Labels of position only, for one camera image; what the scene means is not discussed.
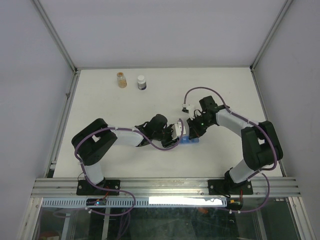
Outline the blue weekly pill organizer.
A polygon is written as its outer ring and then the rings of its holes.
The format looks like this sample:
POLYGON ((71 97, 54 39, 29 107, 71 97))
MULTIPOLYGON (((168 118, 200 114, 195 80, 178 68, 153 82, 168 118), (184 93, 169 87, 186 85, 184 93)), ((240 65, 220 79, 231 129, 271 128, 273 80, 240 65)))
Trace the blue weekly pill organizer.
POLYGON ((193 138, 193 139, 189 139, 189 136, 184 135, 181 140, 180 140, 180 144, 182 145, 190 145, 190 144, 198 144, 200 142, 199 138, 193 138))

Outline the white pill bottle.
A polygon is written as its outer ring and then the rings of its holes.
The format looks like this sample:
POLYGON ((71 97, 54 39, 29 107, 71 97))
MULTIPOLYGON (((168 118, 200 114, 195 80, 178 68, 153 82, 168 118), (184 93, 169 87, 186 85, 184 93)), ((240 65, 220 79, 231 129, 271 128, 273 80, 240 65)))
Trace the white pill bottle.
POLYGON ((137 77, 137 87, 139 90, 145 90, 147 88, 147 82, 144 75, 139 75, 137 77))

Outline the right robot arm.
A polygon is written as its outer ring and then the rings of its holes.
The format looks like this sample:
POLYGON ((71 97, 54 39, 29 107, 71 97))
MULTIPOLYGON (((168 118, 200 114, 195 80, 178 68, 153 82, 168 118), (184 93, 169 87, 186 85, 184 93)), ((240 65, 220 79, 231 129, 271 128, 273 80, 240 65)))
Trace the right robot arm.
POLYGON ((192 105, 182 106, 183 112, 189 114, 190 140, 202 137, 213 125, 225 127, 241 138, 242 160, 224 174, 223 180, 209 180, 210 194, 236 195, 249 182, 249 178, 258 171, 270 170, 283 158, 280 141, 270 121, 250 121, 225 105, 218 105, 212 96, 204 97, 199 103, 199 114, 192 105))

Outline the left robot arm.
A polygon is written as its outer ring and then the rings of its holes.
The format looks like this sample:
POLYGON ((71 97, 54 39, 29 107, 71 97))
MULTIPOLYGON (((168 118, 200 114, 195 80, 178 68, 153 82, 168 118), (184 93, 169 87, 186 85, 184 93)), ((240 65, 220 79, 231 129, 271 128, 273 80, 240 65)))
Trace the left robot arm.
POLYGON ((77 133, 71 144, 87 181, 87 188, 97 195, 108 185, 100 160, 112 146, 139 148, 151 145, 160 151, 169 151, 178 146, 184 133, 185 126, 181 119, 168 124, 167 118, 161 114, 131 128, 112 126, 98 118, 77 133))

